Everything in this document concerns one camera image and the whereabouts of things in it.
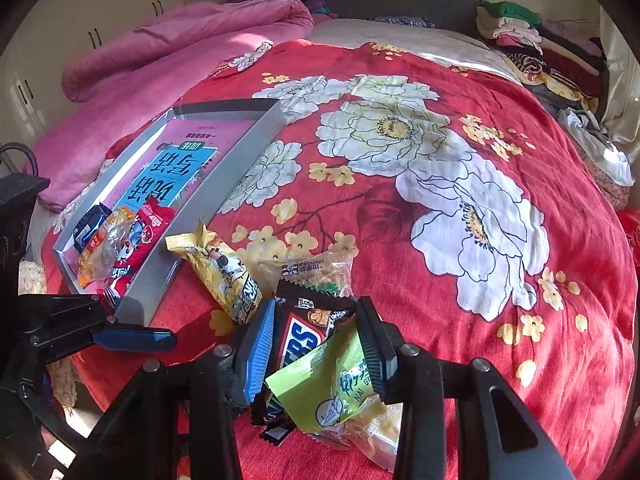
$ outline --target box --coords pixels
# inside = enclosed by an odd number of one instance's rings
[[[137,210],[153,193],[177,213],[116,310],[119,322],[148,326],[181,262],[166,250],[164,237],[195,231],[200,218],[208,223],[284,126],[277,99],[179,105],[157,118],[105,171],[53,247],[71,293],[94,294],[104,286],[82,288],[78,281],[73,229],[82,216],[99,202]]]

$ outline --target white flower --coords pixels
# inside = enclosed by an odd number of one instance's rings
[[[316,136],[324,140],[318,152],[343,156],[356,173],[396,176],[425,162],[443,171],[470,160],[475,151],[456,132],[445,128],[447,116],[415,106],[388,101],[345,102],[340,110],[322,114]]]
[[[302,167],[295,158],[302,152],[299,142],[272,142],[231,192],[219,213],[228,213],[244,204],[260,207],[278,193],[278,186],[293,182]]]
[[[511,298],[530,310],[537,298],[524,272],[540,272],[549,255],[543,214],[491,163],[474,157],[466,164],[468,175],[456,180],[413,171],[398,177],[405,200],[431,209],[414,224],[412,244],[433,274],[458,277],[462,309],[492,321]],[[491,167],[493,178],[482,180],[478,173]]]
[[[327,80],[323,75],[319,75],[265,88],[252,97],[280,99],[287,124],[291,124],[309,117],[318,111],[318,105],[339,99],[348,90],[348,82]]]
[[[375,103],[398,102],[424,108],[424,100],[438,100],[438,94],[424,83],[409,83],[404,75],[357,75],[351,79],[351,95]]]
[[[271,41],[263,41],[253,52],[247,52],[244,56],[236,57],[233,61],[230,61],[229,66],[237,66],[238,72],[242,72],[242,70],[246,70],[258,61],[272,47],[273,43]]]
[[[78,206],[84,200],[84,197],[91,191],[92,187],[95,186],[95,183],[100,180],[103,176],[104,172],[109,169],[111,164],[113,164],[114,158],[108,158],[102,163],[100,167],[100,171],[98,172],[98,176],[96,179],[91,182],[88,186],[86,186],[81,193],[76,196],[71,202],[69,202],[66,207],[60,212],[60,214],[56,217],[56,221],[53,224],[53,234],[57,235],[59,232],[63,231],[66,225],[68,224],[71,217],[76,214],[76,210]]]

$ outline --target pink comforter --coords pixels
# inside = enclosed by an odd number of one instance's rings
[[[71,62],[65,94],[84,102],[34,147],[40,176],[51,179],[40,199],[62,210],[98,175],[104,154],[141,128],[225,59],[306,38],[313,27],[297,0],[200,3],[168,12]]]

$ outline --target red bag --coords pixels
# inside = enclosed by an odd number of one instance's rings
[[[640,209],[625,209],[616,213],[625,230],[626,240],[631,247],[631,253],[636,266],[636,274],[640,274]]]
[[[102,292],[112,308],[115,309],[120,304],[136,272],[140,270],[151,249],[162,238],[174,217],[174,209],[159,205],[155,196],[146,199],[111,269],[107,287]]]

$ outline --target metal bolt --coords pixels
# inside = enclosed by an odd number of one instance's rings
[[[407,357],[416,357],[420,353],[420,347],[413,343],[405,343],[400,347],[400,351]]]
[[[229,345],[218,345],[213,349],[213,355],[216,357],[228,357],[234,349]]]
[[[160,361],[158,359],[149,359],[142,365],[142,369],[147,373],[157,372],[160,369]]]
[[[489,361],[487,361],[486,359],[482,359],[482,358],[474,359],[473,361],[471,361],[471,364],[473,368],[475,368],[480,372],[488,372],[491,369],[491,365],[489,364]]]

